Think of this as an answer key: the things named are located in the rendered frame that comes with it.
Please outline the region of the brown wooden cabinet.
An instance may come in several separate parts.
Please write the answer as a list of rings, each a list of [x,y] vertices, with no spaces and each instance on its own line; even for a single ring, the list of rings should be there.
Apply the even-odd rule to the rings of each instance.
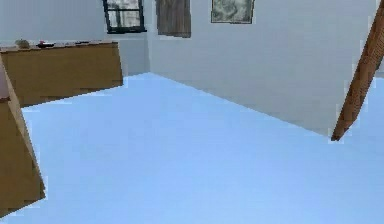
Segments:
[[[0,59],[0,218],[45,198],[19,100]]]

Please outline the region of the black framed window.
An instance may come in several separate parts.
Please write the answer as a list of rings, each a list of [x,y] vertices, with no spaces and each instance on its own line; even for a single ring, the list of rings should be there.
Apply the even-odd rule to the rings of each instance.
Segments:
[[[143,0],[102,0],[108,34],[146,32]]]

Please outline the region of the long brown wooden cupboard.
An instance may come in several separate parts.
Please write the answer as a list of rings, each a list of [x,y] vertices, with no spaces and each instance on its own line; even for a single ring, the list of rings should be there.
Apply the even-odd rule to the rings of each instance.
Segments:
[[[23,107],[123,84],[116,42],[7,48],[0,61]]]

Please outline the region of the brown wall hanging cloth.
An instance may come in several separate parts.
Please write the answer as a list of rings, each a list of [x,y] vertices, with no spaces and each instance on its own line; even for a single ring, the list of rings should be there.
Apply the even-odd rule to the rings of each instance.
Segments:
[[[156,0],[159,35],[190,38],[190,0]]]

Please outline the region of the grey green framed picture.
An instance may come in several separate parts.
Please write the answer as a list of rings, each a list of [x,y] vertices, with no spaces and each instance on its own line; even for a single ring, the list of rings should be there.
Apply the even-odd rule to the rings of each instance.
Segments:
[[[212,0],[211,22],[251,24],[255,0]]]

